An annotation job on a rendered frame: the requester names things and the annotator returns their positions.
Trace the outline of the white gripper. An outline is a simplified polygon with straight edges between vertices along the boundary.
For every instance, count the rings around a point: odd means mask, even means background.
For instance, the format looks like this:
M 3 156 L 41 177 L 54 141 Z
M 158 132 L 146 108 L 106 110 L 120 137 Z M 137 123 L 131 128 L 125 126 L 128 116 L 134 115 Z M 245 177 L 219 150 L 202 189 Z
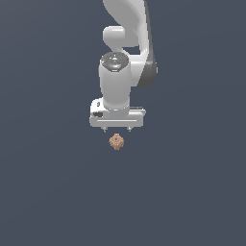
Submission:
M 94 99 L 90 105 L 89 124 L 100 127 L 104 132 L 108 127 L 126 127 L 130 132 L 133 127 L 143 126 L 146 109 L 143 107 L 127 107 L 121 111 L 108 110 L 103 105 L 103 99 Z

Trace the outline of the small tan knobbly object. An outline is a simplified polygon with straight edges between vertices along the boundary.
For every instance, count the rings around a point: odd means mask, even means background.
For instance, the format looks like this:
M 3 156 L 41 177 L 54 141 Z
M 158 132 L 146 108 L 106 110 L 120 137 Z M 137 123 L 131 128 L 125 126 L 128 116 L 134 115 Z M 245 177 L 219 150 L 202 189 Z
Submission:
M 120 134 L 114 134 L 110 138 L 109 144 L 114 150 L 119 150 L 124 146 L 124 138 Z

